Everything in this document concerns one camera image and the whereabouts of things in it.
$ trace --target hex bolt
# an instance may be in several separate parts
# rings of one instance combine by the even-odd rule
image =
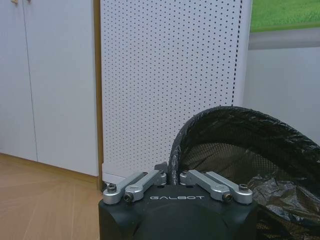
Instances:
[[[123,199],[127,202],[127,203],[131,203],[134,199],[134,196],[131,194],[131,193],[126,193],[124,196],[123,196]]]
[[[106,189],[108,193],[115,193],[117,191],[117,185],[110,183]]]
[[[248,190],[249,190],[249,187],[247,184],[239,184],[239,191],[246,192]]]
[[[231,194],[231,193],[225,193],[225,194],[223,194],[222,200],[223,200],[225,203],[230,203],[230,202],[232,201],[232,194]]]

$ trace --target perforated holes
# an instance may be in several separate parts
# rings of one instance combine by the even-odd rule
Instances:
[[[194,114],[234,101],[240,1],[104,0],[104,162],[127,176],[169,159]]]

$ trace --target white cabinet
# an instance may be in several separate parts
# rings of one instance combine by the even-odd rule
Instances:
[[[0,1],[0,153],[37,160],[23,6],[10,0]]]
[[[24,43],[24,46],[19,46],[24,52],[20,49],[17,52],[20,55],[25,54],[24,58],[21,58],[25,60],[23,63],[25,66],[22,69],[12,59],[12,62],[5,63],[3,67],[5,73],[3,74],[1,70],[0,74],[1,78],[5,76],[5,81],[10,82],[11,85],[13,83],[7,80],[8,76],[14,81],[21,82],[26,78],[25,84],[28,91],[24,89],[23,94],[28,96],[28,99],[25,97],[21,99],[21,102],[28,105],[28,109],[23,107],[23,110],[29,114],[31,133],[35,132],[36,141],[33,136],[33,144],[36,142],[37,160],[41,163],[97,176],[92,1],[18,0],[17,6],[10,0],[1,1],[1,4],[4,2],[6,5],[11,4],[14,8],[19,9],[22,25],[14,30],[19,34],[8,37],[7,41]],[[8,29],[7,22],[12,25],[7,20],[8,14],[5,12],[5,15],[2,14],[0,17],[3,18],[0,23],[1,31],[3,28]],[[18,89],[19,86],[15,84],[10,94],[12,99],[21,98],[20,93],[14,93]],[[4,105],[9,108],[12,104],[5,103]],[[2,109],[0,114],[1,119],[4,118]]]

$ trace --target black plastic bag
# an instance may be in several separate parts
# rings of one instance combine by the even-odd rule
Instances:
[[[320,240],[320,147],[289,125],[242,107],[207,109],[171,149],[171,183],[190,169],[249,185],[260,206],[258,239]]]

